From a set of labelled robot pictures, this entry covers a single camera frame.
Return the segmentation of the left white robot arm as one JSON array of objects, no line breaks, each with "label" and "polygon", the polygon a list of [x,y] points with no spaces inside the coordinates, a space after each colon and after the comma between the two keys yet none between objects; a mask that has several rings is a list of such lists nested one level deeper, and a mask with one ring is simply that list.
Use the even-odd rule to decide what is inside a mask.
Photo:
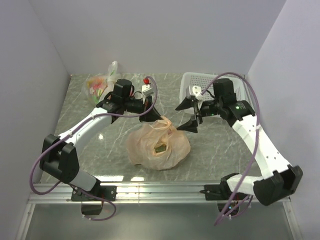
[{"label": "left white robot arm", "polygon": [[106,94],[92,112],[71,129],[58,136],[49,134],[43,142],[39,158],[41,170],[59,180],[81,189],[89,201],[101,195],[101,182],[93,175],[81,170],[78,155],[88,142],[102,129],[118,118],[138,118],[140,122],[161,119],[155,108],[158,88],[155,80],[147,76],[141,87],[141,98],[134,96],[130,80],[118,79],[113,90]]}]

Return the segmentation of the beige plastic bag orange prints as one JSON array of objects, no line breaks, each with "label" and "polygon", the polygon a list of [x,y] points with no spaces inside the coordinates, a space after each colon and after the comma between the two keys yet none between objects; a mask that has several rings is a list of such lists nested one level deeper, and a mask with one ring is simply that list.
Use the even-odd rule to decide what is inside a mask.
[{"label": "beige plastic bag orange prints", "polygon": [[168,170],[175,167],[191,151],[184,132],[177,130],[166,117],[129,134],[126,150],[133,165],[151,170]]}]

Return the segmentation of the white perforated plastic basket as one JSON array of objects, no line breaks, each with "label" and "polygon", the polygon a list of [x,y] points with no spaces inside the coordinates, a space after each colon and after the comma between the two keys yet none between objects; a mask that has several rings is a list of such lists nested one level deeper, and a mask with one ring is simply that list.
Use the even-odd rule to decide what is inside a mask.
[{"label": "white perforated plastic basket", "polygon": [[[243,117],[253,115],[251,105],[245,99],[245,86],[241,78],[214,76],[204,73],[186,72],[182,76],[179,100],[194,98],[192,87],[199,86],[202,90],[203,101],[218,101],[218,116],[226,120],[233,127],[235,122],[242,121]],[[195,117],[194,108],[185,109]]]}]

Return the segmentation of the green netted fake melon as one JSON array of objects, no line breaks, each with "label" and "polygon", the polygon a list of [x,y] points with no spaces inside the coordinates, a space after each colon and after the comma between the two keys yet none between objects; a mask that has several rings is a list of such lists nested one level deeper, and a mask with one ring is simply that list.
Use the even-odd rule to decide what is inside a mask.
[{"label": "green netted fake melon", "polygon": [[163,153],[167,150],[167,145],[165,143],[159,143],[157,145],[154,146],[154,152],[156,154],[160,154]]}]

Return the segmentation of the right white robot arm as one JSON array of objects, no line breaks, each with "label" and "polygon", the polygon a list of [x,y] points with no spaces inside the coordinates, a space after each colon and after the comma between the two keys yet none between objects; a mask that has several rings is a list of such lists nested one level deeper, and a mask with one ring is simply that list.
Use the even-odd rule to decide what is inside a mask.
[{"label": "right white robot arm", "polygon": [[197,133],[204,117],[220,116],[244,141],[261,173],[249,176],[246,169],[243,174],[222,177],[217,193],[226,200],[233,199],[237,193],[254,196],[264,206],[294,194],[303,176],[301,167],[293,166],[280,154],[260,125],[258,112],[246,100],[237,100],[229,78],[217,79],[212,86],[212,100],[204,100],[199,86],[186,88],[185,98],[176,110],[192,108],[193,115],[177,129]]}]

